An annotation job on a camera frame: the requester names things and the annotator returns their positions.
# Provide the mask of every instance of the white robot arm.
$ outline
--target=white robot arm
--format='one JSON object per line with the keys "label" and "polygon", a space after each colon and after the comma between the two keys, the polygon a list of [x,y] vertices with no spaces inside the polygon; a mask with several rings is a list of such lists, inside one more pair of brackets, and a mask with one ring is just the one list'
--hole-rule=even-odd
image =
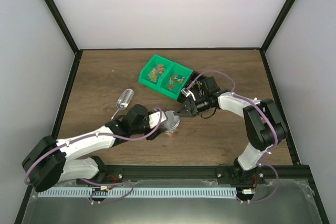
{"label": "white robot arm", "polygon": [[[254,169],[269,150],[287,136],[288,130],[273,100],[246,99],[228,90],[221,91],[213,77],[204,78],[200,83],[204,95],[197,97],[197,92],[184,89],[182,93],[187,100],[175,115],[194,117],[216,108],[231,111],[244,118],[249,143],[234,161],[238,171],[236,178],[242,180],[246,171]],[[258,110],[266,116],[271,127],[263,121]]]}
{"label": "white robot arm", "polygon": [[126,141],[135,141],[136,138],[130,138],[135,134],[144,134],[141,138],[153,140],[165,131],[159,128],[159,124],[165,120],[162,111],[149,112],[137,104],[126,115],[113,119],[95,131],[66,139],[56,140],[52,136],[42,138],[24,159],[22,167],[37,192],[69,179],[85,178],[99,183],[107,172],[102,160],[97,156],[81,160],[77,158]]}

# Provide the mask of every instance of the metal spoon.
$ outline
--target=metal spoon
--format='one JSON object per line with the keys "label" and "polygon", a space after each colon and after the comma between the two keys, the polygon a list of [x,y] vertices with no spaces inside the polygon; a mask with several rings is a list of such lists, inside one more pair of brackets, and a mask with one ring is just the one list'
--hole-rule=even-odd
{"label": "metal spoon", "polygon": [[132,89],[126,89],[120,95],[117,100],[117,111],[111,117],[111,120],[115,117],[115,115],[119,112],[119,110],[124,110],[127,108],[128,104],[130,104],[134,95],[134,91]]}

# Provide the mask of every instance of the green bin compartment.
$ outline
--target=green bin compartment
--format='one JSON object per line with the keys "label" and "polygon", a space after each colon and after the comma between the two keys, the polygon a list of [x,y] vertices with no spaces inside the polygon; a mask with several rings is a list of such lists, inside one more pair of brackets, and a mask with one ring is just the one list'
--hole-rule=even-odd
{"label": "green bin compartment", "polygon": [[[168,67],[172,64],[173,62],[171,60],[167,60],[159,55],[154,55],[152,57],[152,59],[150,59],[150,61],[146,64],[146,66],[144,66],[144,68],[141,70],[140,72],[140,76],[139,76],[139,82],[141,84],[146,85],[147,87],[150,87],[156,91],[159,91],[160,89],[160,83],[161,83],[161,79],[163,78],[163,76],[165,75]],[[153,68],[155,68],[157,65],[162,64],[163,67],[165,68],[165,71],[163,72],[163,74],[161,75],[161,77],[158,78],[157,82],[153,82],[151,81],[151,79],[149,78],[148,74],[153,70]]]}
{"label": "green bin compartment", "polygon": [[[157,82],[151,81],[148,74],[155,68],[157,65],[162,64],[165,68],[163,74],[158,78]],[[184,77],[182,84],[178,82],[175,83],[175,86],[172,90],[169,90],[168,85],[172,75],[178,73],[180,77]],[[180,91],[187,83],[188,78],[191,76],[193,71],[189,68],[183,67],[178,63],[174,63],[171,60],[167,60],[159,55],[154,55],[152,59],[144,66],[140,72],[139,82],[144,84],[147,87],[150,87],[174,100],[177,100]]]}
{"label": "green bin compartment", "polygon": [[[184,87],[184,85],[186,84],[186,82],[188,81],[188,78],[190,77],[190,75],[193,73],[193,71],[189,68],[183,67],[180,64],[177,63],[173,63],[169,69],[162,75],[162,81],[160,82],[160,92],[165,94],[166,96],[177,100],[179,95],[180,95],[180,91],[182,90],[182,88]],[[173,75],[178,74],[179,75],[179,79],[181,79],[182,77],[184,77],[182,84],[179,84],[178,82],[175,82],[174,87],[171,88],[171,90],[168,88],[168,86],[170,85],[169,81],[172,78]]]}

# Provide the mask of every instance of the black metal frame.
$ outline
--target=black metal frame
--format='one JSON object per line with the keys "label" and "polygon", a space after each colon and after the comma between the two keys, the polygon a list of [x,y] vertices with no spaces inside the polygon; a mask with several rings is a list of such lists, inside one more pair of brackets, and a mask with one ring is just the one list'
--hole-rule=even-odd
{"label": "black metal frame", "polygon": [[[78,70],[78,66],[80,63],[80,59],[83,53],[83,50],[79,50],[67,25],[65,24],[60,12],[57,9],[56,4],[53,0],[45,0],[48,8],[50,9],[52,15],[54,16],[58,26],[63,32],[64,37],[72,48],[75,57],[72,64],[71,72],[69,75],[69,79],[64,91],[64,95],[61,101],[61,105],[56,117],[55,125],[52,130],[52,136],[57,138],[63,117],[64,112],[69,100],[69,96],[71,93],[72,85],[76,77],[76,73]],[[142,49],[88,49],[88,50],[259,50],[261,58],[264,63],[264,67],[266,70],[267,78],[274,96],[275,103],[280,110],[280,113],[284,119],[286,126],[288,127],[288,123],[280,102],[280,98],[274,83],[274,80],[271,75],[271,71],[269,69],[267,59],[265,56],[265,52],[267,51],[269,45],[274,39],[277,31],[279,30],[282,22],[286,18],[288,12],[290,11],[295,0],[286,0],[283,5],[275,23],[273,24],[265,42],[263,43],[261,48],[142,48]],[[301,165],[298,153],[296,151],[294,141],[289,131],[289,135],[287,137],[287,145],[291,155],[291,159],[294,165],[292,166],[275,166],[280,178],[291,178],[291,179],[307,179],[310,187],[315,192],[315,202],[318,206],[320,217],[323,223],[329,223],[327,215],[325,213],[323,204],[321,202],[321,198],[317,191],[314,179],[312,177],[309,166]],[[142,180],[142,179],[218,179],[220,184],[230,184],[226,178],[218,178],[218,173],[224,173],[225,169],[231,168],[230,166],[108,166],[109,170],[114,171],[116,174],[122,174],[123,179],[130,180]],[[273,171],[269,168],[261,168],[261,171],[264,175],[264,178],[275,178]],[[19,209],[17,218],[15,220],[16,224],[22,222],[26,207],[28,204],[28,200],[30,198],[31,192],[33,188],[32,186],[28,186],[26,194],[24,196],[23,202]]]}

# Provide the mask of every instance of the white wall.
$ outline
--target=white wall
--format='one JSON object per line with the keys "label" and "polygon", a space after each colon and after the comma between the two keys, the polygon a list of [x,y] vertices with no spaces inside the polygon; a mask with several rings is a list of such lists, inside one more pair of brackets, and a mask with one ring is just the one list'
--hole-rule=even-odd
{"label": "white wall", "polygon": [[54,0],[79,48],[260,47],[285,0]]}
{"label": "white wall", "polygon": [[0,223],[14,223],[22,160],[51,133],[73,53],[43,0],[0,0]]}
{"label": "white wall", "polygon": [[266,55],[300,159],[336,223],[336,0],[296,0]]}

